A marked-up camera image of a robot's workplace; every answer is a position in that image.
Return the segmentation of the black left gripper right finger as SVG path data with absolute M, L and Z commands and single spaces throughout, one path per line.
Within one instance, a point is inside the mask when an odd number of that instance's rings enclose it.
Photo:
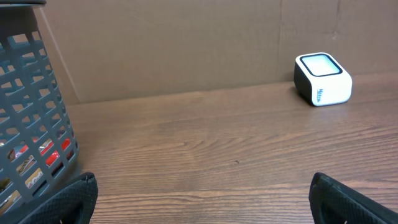
M 397 213 L 317 172 L 311 181 L 308 199 L 315 224 L 397 223 Z

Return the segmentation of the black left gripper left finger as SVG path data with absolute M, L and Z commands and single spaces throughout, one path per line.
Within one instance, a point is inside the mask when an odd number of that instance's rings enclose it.
M 85 172 L 63 187 L 1 215 L 1 224 L 89 223 L 97 198 L 96 177 L 91 172 Z

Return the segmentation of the orange spaghetti packet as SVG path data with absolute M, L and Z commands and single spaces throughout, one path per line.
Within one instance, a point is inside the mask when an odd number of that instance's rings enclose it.
M 71 140 L 69 138 L 66 138 L 64 142 L 62 143 L 62 150 L 64 151 L 69 145 L 71 144 Z M 40 147 L 39 147 L 39 152 L 40 155 L 43 156 L 44 154 L 47 153 L 49 149 L 53 147 L 53 141 L 51 139 L 46 140 Z M 16 149 L 12 149 L 9 151 L 7 158 L 12 162 L 16 160 L 18 157 L 23 155 L 29 147 L 25 145 L 19 145 L 16 147 Z M 53 153 L 48 156 L 46 159 L 45 163 L 49 167 L 51 166 L 58 158 L 60 157 L 60 154 L 58 153 L 57 150 L 54 150 Z M 24 174 L 34 163 L 36 162 L 35 158 L 33 155 L 30 155 L 23 163 L 17 166 L 16 171 L 19 173 L 19 175 Z

